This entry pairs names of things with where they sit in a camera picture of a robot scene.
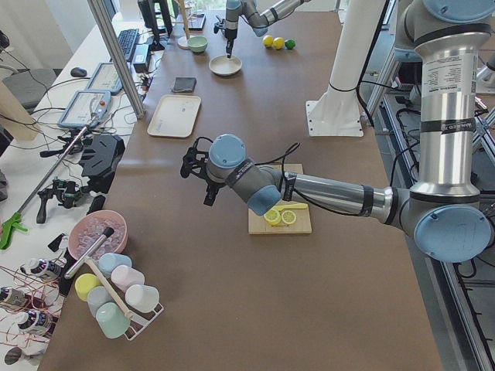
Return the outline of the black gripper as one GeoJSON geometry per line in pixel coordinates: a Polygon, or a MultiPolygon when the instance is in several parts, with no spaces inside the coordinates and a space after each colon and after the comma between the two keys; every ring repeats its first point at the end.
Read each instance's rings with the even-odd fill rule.
{"type": "Polygon", "coordinates": [[[236,29],[226,29],[226,39],[227,39],[227,44],[226,44],[226,55],[227,58],[231,58],[233,48],[234,48],[234,41],[237,38],[237,30],[236,29]]]}
{"type": "Polygon", "coordinates": [[[207,183],[207,190],[203,204],[206,206],[212,206],[216,200],[217,193],[220,190],[220,183],[213,181],[207,174],[207,160],[209,159],[209,153],[198,149],[200,139],[207,140],[210,143],[213,142],[208,137],[196,138],[193,145],[187,149],[186,154],[183,156],[180,175],[183,179],[188,178],[190,175],[194,175],[199,179],[205,180],[207,183]]]}

